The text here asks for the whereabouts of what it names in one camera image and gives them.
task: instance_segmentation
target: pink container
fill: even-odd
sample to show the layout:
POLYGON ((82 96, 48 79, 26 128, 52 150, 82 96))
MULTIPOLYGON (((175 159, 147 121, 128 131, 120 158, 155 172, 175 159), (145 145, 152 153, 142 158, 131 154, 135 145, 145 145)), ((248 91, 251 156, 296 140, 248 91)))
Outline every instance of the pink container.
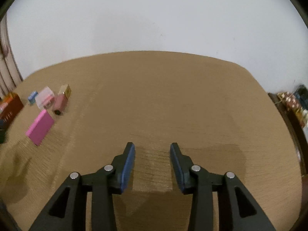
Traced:
POLYGON ((67 98, 66 98, 65 94, 57 95, 55 100, 54 100, 54 104, 52 106, 52 111, 56 115, 59 116, 60 114, 62 114, 62 112, 65 109, 66 105, 67 105, 67 98))
POLYGON ((39 146, 53 124, 54 120, 50 114, 48 114, 47 110, 44 109, 34 120, 26 132, 26 136, 28 136, 35 145, 39 146))

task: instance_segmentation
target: transparent plastic box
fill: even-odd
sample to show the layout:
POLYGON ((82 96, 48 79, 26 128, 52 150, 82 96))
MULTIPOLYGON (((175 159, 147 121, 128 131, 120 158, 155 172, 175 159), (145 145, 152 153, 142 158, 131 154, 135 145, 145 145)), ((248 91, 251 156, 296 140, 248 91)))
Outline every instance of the transparent plastic box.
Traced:
POLYGON ((51 106, 53 101, 54 101, 54 93, 49 87, 44 88, 35 97, 36 105, 40 110, 43 110, 44 108, 46 109, 49 106, 51 106))

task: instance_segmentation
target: metal pivot screw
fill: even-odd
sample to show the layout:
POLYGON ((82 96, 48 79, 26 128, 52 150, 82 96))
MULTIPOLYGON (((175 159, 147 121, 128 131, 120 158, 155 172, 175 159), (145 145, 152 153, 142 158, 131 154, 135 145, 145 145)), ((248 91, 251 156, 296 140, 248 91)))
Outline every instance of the metal pivot screw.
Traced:
POLYGON ((105 167, 104 167, 104 170, 106 170, 106 171, 111 171, 113 169, 113 166, 112 165, 106 165, 105 167))
POLYGON ((198 171, 200 171, 200 169, 201 169, 201 167, 198 166, 198 165, 193 165, 192 166, 192 171, 198 172, 198 171))
POLYGON ((79 176, 79 174, 78 174, 77 172, 72 172, 72 173, 70 174, 70 178, 71 178, 71 179, 76 179, 78 176, 79 176))
POLYGON ((230 178, 230 179, 232 179, 232 178, 235 177, 235 174, 234 174, 233 172, 227 172, 226 175, 227 175, 227 177, 230 178))

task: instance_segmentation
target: brown box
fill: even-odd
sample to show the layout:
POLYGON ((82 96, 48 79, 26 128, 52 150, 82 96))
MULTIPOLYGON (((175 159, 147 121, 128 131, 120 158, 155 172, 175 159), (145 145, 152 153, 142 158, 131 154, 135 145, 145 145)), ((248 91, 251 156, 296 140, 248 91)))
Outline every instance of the brown box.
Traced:
POLYGON ((23 109, 23 104, 16 94, 13 97, 13 100, 9 102, 4 111, 0 114, 0 119, 4 121, 5 128, 7 128, 15 116, 23 109))

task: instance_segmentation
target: curtain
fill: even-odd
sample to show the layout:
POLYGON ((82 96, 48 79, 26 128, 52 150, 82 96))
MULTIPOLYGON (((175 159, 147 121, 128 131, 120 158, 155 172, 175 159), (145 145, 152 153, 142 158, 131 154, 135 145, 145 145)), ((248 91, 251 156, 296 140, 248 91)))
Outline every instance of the curtain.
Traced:
POLYGON ((6 15, 0 22, 0 97, 3 98, 22 82, 7 33, 6 15))

